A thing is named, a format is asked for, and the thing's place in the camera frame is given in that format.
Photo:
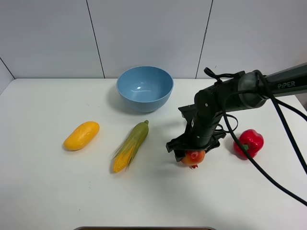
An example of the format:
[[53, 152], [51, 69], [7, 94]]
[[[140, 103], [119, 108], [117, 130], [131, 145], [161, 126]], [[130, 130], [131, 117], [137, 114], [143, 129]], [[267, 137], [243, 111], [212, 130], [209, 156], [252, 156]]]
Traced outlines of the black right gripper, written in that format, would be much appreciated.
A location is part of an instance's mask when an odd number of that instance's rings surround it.
[[177, 162], [185, 157], [187, 150], [210, 151], [220, 146], [219, 139], [225, 138], [226, 132], [216, 130], [220, 117], [203, 118], [195, 114], [190, 124], [186, 124], [185, 132], [166, 143], [168, 152], [174, 152]]

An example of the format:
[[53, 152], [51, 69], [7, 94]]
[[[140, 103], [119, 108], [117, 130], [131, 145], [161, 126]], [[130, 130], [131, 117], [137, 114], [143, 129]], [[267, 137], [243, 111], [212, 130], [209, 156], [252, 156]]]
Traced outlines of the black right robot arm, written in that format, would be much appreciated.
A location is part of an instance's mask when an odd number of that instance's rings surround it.
[[167, 151], [174, 152], [177, 161], [181, 161], [187, 150], [209, 152], [220, 146], [219, 139], [226, 136], [226, 131], [217, 129], [223, 111], [259, 108], [269, 98], [258, 70], [216, 75], [205, 68], [204, 72], [216, 80], [214, 85], [197, 92], [194, 104], [179, 108], [187, 121], [185, 132], [166, 144]]

